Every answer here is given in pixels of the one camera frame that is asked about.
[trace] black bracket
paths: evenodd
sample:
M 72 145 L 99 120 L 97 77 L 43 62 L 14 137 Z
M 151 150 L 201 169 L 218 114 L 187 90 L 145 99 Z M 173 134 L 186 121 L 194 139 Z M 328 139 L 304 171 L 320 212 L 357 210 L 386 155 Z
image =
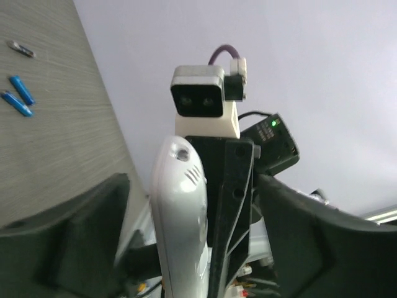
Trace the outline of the black bracket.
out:
M 207 178 L 207 242 L 213 248 L 208 298 L 221 298 L 249 256 L 255 144 L 248 139 L 186 139 Z
M 224 82 L 225 101 L 243 101 L 244 79 L 239 74 L 225 76 Z

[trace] white connector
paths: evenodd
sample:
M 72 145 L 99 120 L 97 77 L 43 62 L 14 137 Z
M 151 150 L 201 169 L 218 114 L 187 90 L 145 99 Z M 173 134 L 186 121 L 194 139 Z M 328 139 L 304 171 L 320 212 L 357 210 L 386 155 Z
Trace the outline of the white connector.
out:
M 245 296 L 243 286 L 230 286 L 226 290 L 224 298 L 242 298 Z
M 248 274 L 252 273 L 252 267 L 250 265 L 246 265 L 243 268 L 241 268 L 240 272 L 237 274 L 237 276 L 240 278 L 242 276 L 246 276 Z
M 242 76 L 245 86 L 247 84 L 247 60 L 245 58 L 230 60 L 230 75 Z

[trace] gray carpet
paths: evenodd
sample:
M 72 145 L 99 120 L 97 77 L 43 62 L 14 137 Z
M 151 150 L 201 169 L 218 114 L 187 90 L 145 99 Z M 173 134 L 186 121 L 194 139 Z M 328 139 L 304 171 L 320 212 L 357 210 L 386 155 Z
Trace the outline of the gray carpet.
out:
M 125 235 L 146 198 L 73 1 L 2 0 L 0 28 L 0 89 L 17 95 L 7 76 L 19 75 L 36 100 L 32 118 L 0 101 L 0 226 L 127 173 Z

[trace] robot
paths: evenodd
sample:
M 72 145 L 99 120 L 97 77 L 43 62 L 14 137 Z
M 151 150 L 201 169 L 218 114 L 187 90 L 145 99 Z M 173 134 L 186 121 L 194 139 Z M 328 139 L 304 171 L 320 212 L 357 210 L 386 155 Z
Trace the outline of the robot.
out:
M 213 65 L 224 50 L 233 58 L 228 75 Z M 116 258 L 131 186 L 126 174 L 114 174 L 0 229 L 0 296 L 123 298 L 161 276 L 135 298 L 156 286 L 165 298 L 394 297 L 397 227 L 344 213 L 321 190 L 304 194 L 275 179 L 298 162 L 298 147 L 280 115 L 238 115 L 246 82 L 246 61 L 228 45 L 208 65 L 175 70 L 175 132 L 163 142 L 151 183 L 156 244 L 144 246 L 136 231 Z M 264 119 L 240 132 L 238 120 L 254 114 Z M 251 227 L 263 221 L 269 241 L 261 249 Z M 277 282 L 263 280 L 264 270 L 253 275 L 261 269 L 247 263 L 256 260 Z M 242 286 L 253 282 L 257 289 Z

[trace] blue battery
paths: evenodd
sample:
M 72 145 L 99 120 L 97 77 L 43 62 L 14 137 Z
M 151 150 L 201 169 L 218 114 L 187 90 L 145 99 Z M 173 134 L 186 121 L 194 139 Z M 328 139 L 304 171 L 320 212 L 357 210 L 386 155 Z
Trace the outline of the blue battery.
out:
M 32 104 L 35 104 L 35 100 L 33 99 L 33 96 L 29 92 L 29 90 L 26 88 L 24 82 L 20 79 L 19 76 L 10 76 L 8 80 L 11 82 L 13 87 L 16 89 L 16 91 L 19 93 L 20 98 L 28 105 L 31 106 Z
M 18 98 L 16 98 L 15 95 L 13 95 L 13 93 L 11 93 L 10 91 L 2 92 L 1 97 L 10 105 L 12 105 L 15 110 L 20 112 L 22 115 L 26 117 L 33 116 L 33 112 L 23 102 L 20 102 Z

